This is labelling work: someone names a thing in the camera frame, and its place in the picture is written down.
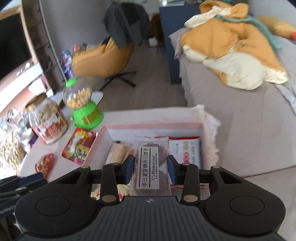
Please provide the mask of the green gumball dispenser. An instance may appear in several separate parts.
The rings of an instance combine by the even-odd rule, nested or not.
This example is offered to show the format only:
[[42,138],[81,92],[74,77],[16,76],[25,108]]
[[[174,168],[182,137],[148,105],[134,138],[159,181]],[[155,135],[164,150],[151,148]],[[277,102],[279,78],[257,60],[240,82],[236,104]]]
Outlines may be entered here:
[[92,130],[103,120],[103,113],[98,109],[97,103],[92,99],[91,87],[77,77],[66,81],[63,89],[63,102],[73,109],[71,120],[75,126]]

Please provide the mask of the large glass nut jar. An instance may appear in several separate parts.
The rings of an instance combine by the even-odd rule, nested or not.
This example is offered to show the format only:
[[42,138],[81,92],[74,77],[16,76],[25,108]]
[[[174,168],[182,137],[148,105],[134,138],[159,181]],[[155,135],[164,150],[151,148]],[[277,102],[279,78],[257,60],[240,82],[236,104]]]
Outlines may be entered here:
[[20,132],[7,133],[6,138],[1,142],[1,168],[18,171],[25,155]]

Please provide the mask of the orange lounge chair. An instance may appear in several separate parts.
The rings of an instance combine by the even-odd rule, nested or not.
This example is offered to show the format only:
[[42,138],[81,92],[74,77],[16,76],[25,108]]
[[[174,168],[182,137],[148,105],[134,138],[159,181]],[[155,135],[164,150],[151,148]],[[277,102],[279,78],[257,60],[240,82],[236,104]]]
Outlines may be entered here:
[[101,43],[95,48],[75,54],[72,68],[77,76],[104,77],[105,84],[100,88],[103,91],[115,79],[121,79],[131,87],[136,85],[124,76],[136,74],[135,71],[124,72],[134,50],[133,44],[119,48],[114,39]]

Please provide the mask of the dark red foil packet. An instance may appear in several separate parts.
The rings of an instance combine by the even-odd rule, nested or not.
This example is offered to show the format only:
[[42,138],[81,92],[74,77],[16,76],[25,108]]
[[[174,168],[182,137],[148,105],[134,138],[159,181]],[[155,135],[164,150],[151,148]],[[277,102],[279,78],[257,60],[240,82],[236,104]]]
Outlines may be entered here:
[[83,166],[96,137],[97,132],[76,128],[63,149],[62,157]]

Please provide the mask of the white illustrated snack packet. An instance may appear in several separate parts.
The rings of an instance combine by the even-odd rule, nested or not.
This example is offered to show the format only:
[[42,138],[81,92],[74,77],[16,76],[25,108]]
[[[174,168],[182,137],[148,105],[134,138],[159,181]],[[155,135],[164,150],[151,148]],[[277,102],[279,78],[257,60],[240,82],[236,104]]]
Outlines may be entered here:
[[180,164],[202,167],[200,137],[169,138],[169,154]]

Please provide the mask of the rice cracker bar packet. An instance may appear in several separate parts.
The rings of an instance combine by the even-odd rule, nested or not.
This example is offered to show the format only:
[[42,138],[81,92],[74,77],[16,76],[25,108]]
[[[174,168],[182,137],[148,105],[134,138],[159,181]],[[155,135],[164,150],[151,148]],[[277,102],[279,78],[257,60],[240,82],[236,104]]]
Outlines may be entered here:
[[113,143],[108,153],[105,164],[118,163],[121,164],[124,161],[124,157],[130,148],[130,144],[125,143]]

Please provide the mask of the white ball snack packet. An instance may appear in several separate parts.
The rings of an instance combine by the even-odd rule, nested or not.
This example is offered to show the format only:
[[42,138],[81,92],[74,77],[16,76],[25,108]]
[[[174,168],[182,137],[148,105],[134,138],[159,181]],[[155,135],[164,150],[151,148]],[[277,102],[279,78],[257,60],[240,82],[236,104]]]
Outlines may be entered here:
[[[125,196],[130,196],[130,190],[131,190],[131,184],[117,184],[116,185],[117,188],[117,196],[118,196],[118,200],[122,201],[122,199]],[[101,188],[101,184],[93,184],[92,185],[92,190],[90,193],[90,197],[95,199],[95,200],[99,200],[101,199],[101,191],[103,191],[103,195],[102,197],[106,196],[106,195],[115,195],[115,185],[114,182],[112,182],[112,185],[110,184],[103,184],[103,189]]]

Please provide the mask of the peanut jar gold lid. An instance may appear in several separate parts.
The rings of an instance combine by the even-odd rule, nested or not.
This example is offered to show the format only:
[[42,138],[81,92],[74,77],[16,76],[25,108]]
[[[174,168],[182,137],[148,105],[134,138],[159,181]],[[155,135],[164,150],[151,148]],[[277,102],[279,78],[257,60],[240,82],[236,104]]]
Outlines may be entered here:
[[41,93],[25,106],[33,131],[45,144],[59,140],[68,129],[68,121],[58,104]]

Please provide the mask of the orange cream blanket pile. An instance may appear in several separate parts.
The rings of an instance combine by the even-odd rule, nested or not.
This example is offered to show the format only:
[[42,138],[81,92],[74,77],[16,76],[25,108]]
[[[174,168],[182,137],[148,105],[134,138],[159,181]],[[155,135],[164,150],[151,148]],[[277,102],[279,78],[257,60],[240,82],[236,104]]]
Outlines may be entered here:
[[279,43],[264,24],[249,15],[248,4],[204,1],[199,10],[185,22],[188,31],[180,37],[189,60],[202,63],[224,85],[237,89],[288,82],[287,71],[275,54]]

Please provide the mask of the television screen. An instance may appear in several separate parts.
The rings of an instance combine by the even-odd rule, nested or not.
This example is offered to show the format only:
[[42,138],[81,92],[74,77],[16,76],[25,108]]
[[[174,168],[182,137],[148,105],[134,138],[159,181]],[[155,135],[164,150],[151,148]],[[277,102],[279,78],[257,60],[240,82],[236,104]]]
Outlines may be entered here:
[[23,30],[20,14],[1,20],[1,79],[6,77],[18,66],[31,59],[31,53]]

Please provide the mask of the grey sofa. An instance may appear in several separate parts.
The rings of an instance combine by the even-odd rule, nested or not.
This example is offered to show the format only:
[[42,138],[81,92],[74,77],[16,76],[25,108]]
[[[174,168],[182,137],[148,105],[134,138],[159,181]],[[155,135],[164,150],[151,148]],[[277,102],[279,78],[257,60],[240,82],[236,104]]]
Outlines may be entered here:
[[182,55],[179,41],[185,32],[180,28],[169,38],[188,105],[204,105],[221,122],[218,164],[243,177],[294,167],[295,114],[281,93],[270,83],[252,91],[223,85],[213,72]]

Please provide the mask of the red snack packet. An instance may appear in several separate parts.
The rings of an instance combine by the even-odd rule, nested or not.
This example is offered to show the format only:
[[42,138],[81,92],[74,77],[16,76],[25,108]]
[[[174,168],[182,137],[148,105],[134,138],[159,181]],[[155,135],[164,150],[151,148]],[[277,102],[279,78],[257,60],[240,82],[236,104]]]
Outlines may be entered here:
[[35,172],[42,173],[44,178],[48,178],[55,162],[53,153],[46,154],[41,157],[35,164]]

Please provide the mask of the pink gift box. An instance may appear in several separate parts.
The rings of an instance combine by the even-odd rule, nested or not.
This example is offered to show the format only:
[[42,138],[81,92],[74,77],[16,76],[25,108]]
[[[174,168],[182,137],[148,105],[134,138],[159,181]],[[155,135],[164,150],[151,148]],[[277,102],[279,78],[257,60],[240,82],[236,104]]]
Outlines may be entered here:
[[99,131],[84,162],[92,169],[105,164],[122,163],[132,154],[134,172],[129,183],[119,184],[119,197],[169,196],[171,184],[167,156],[180,164],[205,168],[201,123],[146,123],[104,125]]

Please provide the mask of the clear dark biscuit packet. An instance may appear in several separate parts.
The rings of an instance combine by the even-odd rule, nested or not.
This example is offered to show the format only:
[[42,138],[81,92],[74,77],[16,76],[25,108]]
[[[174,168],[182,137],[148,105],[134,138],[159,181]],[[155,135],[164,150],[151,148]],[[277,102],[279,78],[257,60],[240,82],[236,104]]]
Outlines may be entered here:
[[167,167],[169,139],[135,137],[135,171],[131,179],[131,196],[170,196]]

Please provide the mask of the dark coat on stand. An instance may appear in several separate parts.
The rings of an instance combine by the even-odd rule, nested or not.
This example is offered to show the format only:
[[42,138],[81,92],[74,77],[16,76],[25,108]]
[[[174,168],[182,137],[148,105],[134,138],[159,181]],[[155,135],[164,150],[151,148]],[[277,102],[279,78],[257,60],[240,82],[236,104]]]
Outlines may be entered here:
[[140,46],[153,37],[149,15],[140,4],[112,3],[105,12],[103,23],[119,48],[129,44]]

